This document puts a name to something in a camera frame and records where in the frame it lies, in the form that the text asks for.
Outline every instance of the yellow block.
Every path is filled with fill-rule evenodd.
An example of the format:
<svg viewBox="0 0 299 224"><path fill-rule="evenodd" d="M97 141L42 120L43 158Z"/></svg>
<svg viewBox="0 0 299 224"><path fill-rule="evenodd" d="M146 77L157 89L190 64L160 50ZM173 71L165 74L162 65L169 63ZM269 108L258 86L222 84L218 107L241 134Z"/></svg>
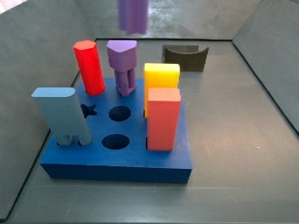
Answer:
<svg viewBox="0 0 299 224"><path fill-rule="evenodd" d="M146 117L148 88L177 88L180 65L144 63L144 117Z"/></svg>

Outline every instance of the red block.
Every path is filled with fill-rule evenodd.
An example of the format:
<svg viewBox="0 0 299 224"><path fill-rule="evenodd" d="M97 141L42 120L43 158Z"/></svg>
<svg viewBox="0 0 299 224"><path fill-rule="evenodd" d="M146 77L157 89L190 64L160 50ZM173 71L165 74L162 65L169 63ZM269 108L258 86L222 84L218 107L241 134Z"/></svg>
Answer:
<svg viewBox="0 0 299 224"><path fill-rule="evenodd" d="M181 95L176 87L148 88L146 149L170 151L180 114Z"/></svg>
<svg viewBox="0 0 299 224"><path fill-rule="evenodd" d="M105 83L98 63L97 45L90 40L79 41L73 46L78 71L87 95L98 95L105 90Z"/></svg>

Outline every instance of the blue foam block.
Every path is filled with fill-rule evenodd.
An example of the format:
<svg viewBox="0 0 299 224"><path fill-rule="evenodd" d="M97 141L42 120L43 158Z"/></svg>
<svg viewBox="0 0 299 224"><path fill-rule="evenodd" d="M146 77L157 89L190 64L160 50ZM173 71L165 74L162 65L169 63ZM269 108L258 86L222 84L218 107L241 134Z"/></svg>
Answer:
<svg viewBox="0 0 299 224"><path fill-rule="evenodd" d="M81 83L77 87L79 103L86 106L95 104L97 115L86 117L90 144L79 146L74 137L69 146L58 146L51 136L41 154L42 169L53 179L186 183L192 172L192 156L182 103L173 150L146 150L144 80L136 80L136 90L126 97L120 96L114 79L105 79L105 85L103 94L97 96L85 94ZM130 116L121 122L113 121L108 115L116 106L130 109ZM112 141L105 141L109 148L118 148L129 140L128 146L118 150L106 148L101 142L109 135L113 135Z"/></svg>

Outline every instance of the hole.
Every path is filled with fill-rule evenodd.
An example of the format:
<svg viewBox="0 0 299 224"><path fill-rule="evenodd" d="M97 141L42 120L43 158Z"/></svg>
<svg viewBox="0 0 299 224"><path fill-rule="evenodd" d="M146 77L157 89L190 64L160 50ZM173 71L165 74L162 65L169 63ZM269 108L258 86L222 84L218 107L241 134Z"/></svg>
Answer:
<svg viewBox="0 0 299 224"><path fill-rule="evenodd" d="M124 149L129 144L129 138L120 134L105 136L101 140L102 145L110 150Z"/></svg>
<svg viewBox="0 0 299 224"><path fill-rule="evenodd" d="M83 118L87 116L94 116L97 112L94 111L95 104L86 106L85 104L79 104L79 109L83 115Z"/></svg>
<svg viewBox="0 0 299 224"><path fill-rule="evenodd" d="M108 111L108 117L116 122L122 122L130 116L130 109L125 106L116 106Z"/></svg>

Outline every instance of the light blue block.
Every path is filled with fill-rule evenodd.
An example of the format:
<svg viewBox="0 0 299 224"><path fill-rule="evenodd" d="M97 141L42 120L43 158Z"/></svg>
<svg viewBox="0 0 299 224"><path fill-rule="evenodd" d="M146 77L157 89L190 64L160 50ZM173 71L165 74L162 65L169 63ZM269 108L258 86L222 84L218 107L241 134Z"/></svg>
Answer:
<svg viewBox="0 0 299 224"><path fill-rule="evenodd" d="M31 93L58 145L69 145L71 137L78 143L90 142L89 128L71 87L37 87Z"/></svg>

